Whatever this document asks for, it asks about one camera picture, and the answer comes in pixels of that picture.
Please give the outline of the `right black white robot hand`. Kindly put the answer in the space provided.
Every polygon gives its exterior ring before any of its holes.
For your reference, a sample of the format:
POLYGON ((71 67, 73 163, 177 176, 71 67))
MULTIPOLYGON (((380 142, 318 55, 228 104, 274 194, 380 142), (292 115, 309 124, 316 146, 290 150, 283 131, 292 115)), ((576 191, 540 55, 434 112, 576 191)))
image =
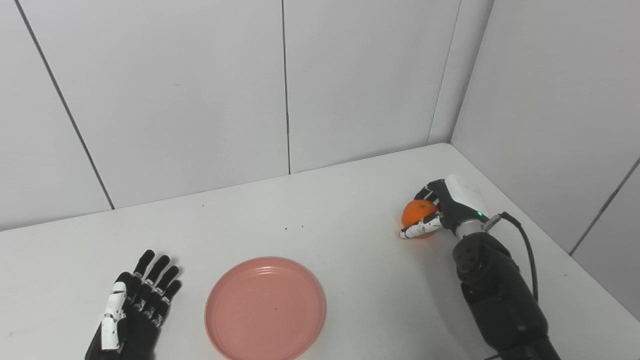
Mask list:
POLYGON ((460 240, 487 232, 487 202, 477 187, 459 175, 450 174, 427 183, 414 200, 430 202, 436 209, 402 228, 398 233, 402 239, 416 239, 439 229, 450 230, 460 240))

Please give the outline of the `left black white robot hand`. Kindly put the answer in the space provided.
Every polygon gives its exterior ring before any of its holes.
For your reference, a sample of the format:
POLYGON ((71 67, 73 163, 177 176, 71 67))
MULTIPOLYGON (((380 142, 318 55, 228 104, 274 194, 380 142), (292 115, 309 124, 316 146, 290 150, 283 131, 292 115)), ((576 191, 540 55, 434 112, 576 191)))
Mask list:
POLYGON ((114 281, 86 360, 154 360, 161 328, 182 287, 169 255, 148 249, 114 281))

